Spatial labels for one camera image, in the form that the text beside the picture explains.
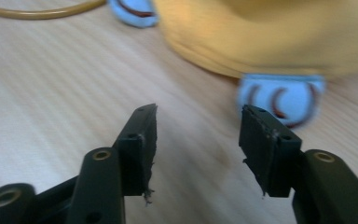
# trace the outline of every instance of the tabletop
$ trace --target tabletop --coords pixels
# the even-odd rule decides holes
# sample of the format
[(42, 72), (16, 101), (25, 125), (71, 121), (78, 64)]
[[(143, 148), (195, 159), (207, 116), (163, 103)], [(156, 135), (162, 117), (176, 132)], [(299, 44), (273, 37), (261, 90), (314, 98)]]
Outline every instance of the tabletop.
[[(264, 197), (242, 163), (237, 87), (178, 56), (158, 25), (130, 27), (108, 6), (57, 20), (0, 18), (0, 187), (29, 183), (39, 193), (77, 175), (134, 109), (156, 103), (156, 192), (147, 207), (126, 198), (127, 223), (296, 223), (292, 198)], [(294, 132), (303, 150), (335, 153), (358, 175), (358, 74), (329, 81), (319, 116)]]

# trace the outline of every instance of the light wood surface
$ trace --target light wood surface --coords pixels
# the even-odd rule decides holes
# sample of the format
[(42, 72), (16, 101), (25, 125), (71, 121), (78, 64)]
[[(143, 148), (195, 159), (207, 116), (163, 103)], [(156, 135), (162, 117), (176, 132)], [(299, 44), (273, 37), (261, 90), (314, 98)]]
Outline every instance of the light wood surface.
[[(0, 187), (41, 192), (77, 175), (136, 107), (156, 103), (156, 193), (147, 207), (126, 199), (127, 223), (296, 223), (291, 199), (263, 197), (241, 162), (236, 88), (176, 55), (158, 27), (129, 27), (108, 6), (52, 21), (0, 18)], [(319, 117), (296, 134), (303, 150), (333, 152), (358, 175), (358, 74), (328, 83)]]

